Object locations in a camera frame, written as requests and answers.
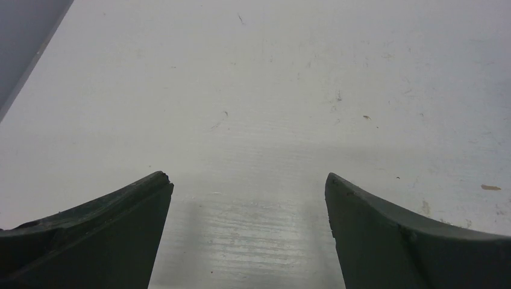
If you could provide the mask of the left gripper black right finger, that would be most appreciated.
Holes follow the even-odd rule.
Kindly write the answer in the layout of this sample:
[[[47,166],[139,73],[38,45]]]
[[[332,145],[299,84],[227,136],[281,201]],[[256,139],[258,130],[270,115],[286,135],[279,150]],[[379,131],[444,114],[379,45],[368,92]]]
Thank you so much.
[[[347,288],[509,288],[510,237],[449,225],[330,173],[328,220]]]

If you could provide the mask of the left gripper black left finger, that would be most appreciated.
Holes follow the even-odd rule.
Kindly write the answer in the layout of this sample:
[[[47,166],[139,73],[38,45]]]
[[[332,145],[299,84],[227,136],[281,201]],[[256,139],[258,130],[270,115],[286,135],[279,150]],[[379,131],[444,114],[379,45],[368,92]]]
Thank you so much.
[[[1,231],[2,288],[148,288],[174,186],[154,172]]]

